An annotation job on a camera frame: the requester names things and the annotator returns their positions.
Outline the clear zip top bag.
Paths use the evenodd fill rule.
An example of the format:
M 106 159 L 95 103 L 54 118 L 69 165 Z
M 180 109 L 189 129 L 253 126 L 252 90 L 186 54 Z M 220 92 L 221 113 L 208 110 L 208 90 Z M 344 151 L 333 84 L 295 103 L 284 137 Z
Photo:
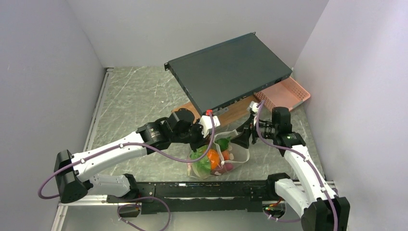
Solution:
M 214 142 L 191 151 L 188 158 L 197 159 L 208 146 L 211 147 L 205 157 L 187 164 L 187 176 L 196 179 L 218 177 L 248 162 L 249 150 L 231 142 L 238 135 L 236 130 L 220 132 L 215 135 Z

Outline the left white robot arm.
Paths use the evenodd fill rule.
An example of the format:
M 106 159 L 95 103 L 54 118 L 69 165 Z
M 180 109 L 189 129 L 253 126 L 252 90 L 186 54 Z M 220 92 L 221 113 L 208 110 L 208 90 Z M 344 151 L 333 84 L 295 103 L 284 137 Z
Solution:
M 133 175 L 107 176 L 100 172 L 132 158 L 163 154 L 173 143 L 189 144 L 195 151 L 207 144 L 218 126 L 218 118 L 211 113 L 195 119 L 191 111 L 181 108 L 97 149 L 76 154 L 61 151 L 54 167 L 60 202 L 72 203 L 88 194 L 108 194 L 132 202 L 139 196 Z

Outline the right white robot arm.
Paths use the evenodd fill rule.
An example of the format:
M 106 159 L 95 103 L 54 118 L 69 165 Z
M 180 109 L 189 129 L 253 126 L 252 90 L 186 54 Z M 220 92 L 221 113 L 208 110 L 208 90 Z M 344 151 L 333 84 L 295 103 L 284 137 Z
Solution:
M 285 173 L 272 174 L 266 182 L 266 196 L 271 200 L 283 199 L 298 214 L 305 231 L 345 231 L 350 203 L 317 170 L 304 139 L 293 131 L 289 109 L 275 107 L 271 121 L 258 118 L 261 112 L 258 103 L 252 103 L 248 110 L 250 117 L 237 129 L 239 135 L 231 143 L 249 148 L 260 139 L 278 149 L 303 187 L 300 190 Z

